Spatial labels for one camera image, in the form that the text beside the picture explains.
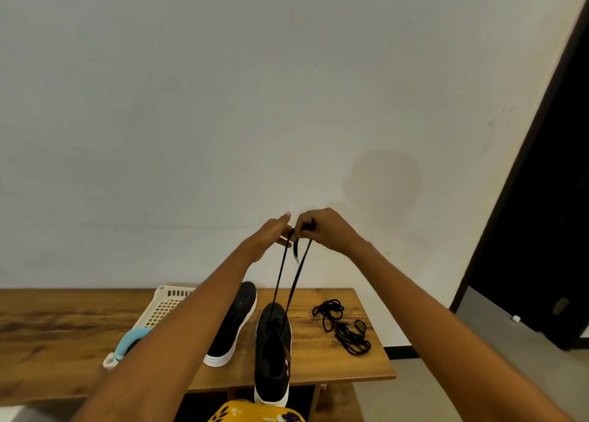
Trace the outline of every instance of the coiled black shoelace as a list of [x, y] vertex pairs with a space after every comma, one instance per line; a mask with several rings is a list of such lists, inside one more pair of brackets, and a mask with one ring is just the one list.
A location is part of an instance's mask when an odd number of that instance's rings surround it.
[[[315, 219], [312, 219], [311, 222], [304, 222], [302, 225], [302, 230], [309, 230], [309, 231], [313, 231], [315, 230]], [[278, 273], [278, 281], [276, 281], [276, 289], [274, 290], [274, 299], [272, 299], [272, 307], [270, 308], [270, 318], [268, 319], [268, 322], [266, 322], [267, 325], [271, 325], [272, 324], [272, 312], [274, 311], [274, 303], [276, 302], [276, 293], [278, 292], [278, 285], [280, 284], [280, 277], [282, 276], [282, 270], [284, 269], [284, 260], [286, 259], [286, 253], [289, 250], [289, 242], [291, 241], [291, 238], [293, 237], [293, 235], [295, 234], [295, 229], [293, 228], [290, 232], [289, 232], [289, 236], [286, 240], [286, 247], [284, 247], [284, 254], [282, 255], [282, 263], [280, 264], [280, 271]], [[291, 287], [291, 293], [289, 294], [289, 300], [286, 303], [286, 309], [284, 310], [284, 317], [282, 318], [282, 323], [280, 324], [280, 330], [279, 332], [282, 333], [282, 330], [284, 329], [284, 323], [286, 322], [286, 314], [289, 311], [289, 307], [291, 305], [291, 300], [293, 299], [293, 294], [295, 293], [295, 288], [296, 288], [296, 283], [298, 282], [298, 277], [300, 276], [301, 270], [303, 270], [303, 264], [305, 263], [305, 258], [307, 257], [307, 253], [309, 252], [309, 247], [311, 246], [311, 240], [309, 240], [309, 243], [307, 244], [307, 248], [305, 250], [305, 254], [303, 255], [303, 259], [300, 260], [300, 263], [298, 263], [298, 269], [296, 271], [296, 275], [294, 277], [294, 281]], [[294, 258], [296, 260], [296, 262], [298, 262], [298, 240], [295, 241], [295, 243], [293, 244], [293, 253], [294, 253]]]
[[349, 328], [349, 323], [341, 322], [344, 307], [338, 299], [329, 299], [319, 306], [313, 308], [313, 316], [323, 315], [323, 330], [331, 332], [335, 330], [335, 338], [342, 344], [344, 349], [352, 355], [364, 355], [370, 351], [371, 344], [364, 337], [366, 336], [366, 324], [362, 320], [354, 321], [354, 327], [359, 333]]

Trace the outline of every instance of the black sneaker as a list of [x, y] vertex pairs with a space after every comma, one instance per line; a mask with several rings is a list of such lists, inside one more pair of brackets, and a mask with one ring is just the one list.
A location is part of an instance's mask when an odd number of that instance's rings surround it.
[[256, 403], [286, 406], [291, 381], [291, 347], [291, 323], [284, 308], [278, 303], [269, 303], [260, 314], [256, 328]]
[[235, 352], [239, 331], [253, 315], [256, 303], [256, 286], [250, 281], [242, 282], [207, 355], [204, 357], [205, 365], [218, 368], [229, 363], [233, 352]]

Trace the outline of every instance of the table top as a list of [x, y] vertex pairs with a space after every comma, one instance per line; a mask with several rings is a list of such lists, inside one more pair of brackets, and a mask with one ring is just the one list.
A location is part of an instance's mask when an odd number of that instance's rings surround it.
[[[87, 396], [114, 351], [153, 297], [153, 289], [0, 290], [0, 405]], [[189, 391], [254, 385], [256, 322], [273, 290], [259, 289], [256, 311], [241, 330], [235, 354], [221, 368], [202, 365]], [[278, 292], [286, 305], [289, 290]], [[336, 298], [343, 321], [364, 321], [372, 349], [354, 357], [326, 333], [311, 310]], [[297, 289], [289, 320], [293, 333], [291, 385], [395, 378], [387, 354], [353, 289]]]

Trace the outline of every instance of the light blue object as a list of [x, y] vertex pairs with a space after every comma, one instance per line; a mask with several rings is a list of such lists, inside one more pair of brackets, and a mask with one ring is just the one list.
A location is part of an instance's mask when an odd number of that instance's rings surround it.
[[131, 329], [127, 332], [125, 336], [122, 337], [121, 341], [118, 342], [117, 349], [114, 351], [115, 360], [121, 361], [131, 345], [146, 336], [149, 331], [151, 331], [150, 327], [142, 327], [139, 329]]

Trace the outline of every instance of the yellow patterned clothing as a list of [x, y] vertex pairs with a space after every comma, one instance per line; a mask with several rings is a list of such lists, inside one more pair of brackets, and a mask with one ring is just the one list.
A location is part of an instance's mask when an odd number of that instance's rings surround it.
[[225, 403], [209, 422], [305, 422], [296, 411], [288, 408], [274, 407], [248, 402], [247, 400], [232, 400]]

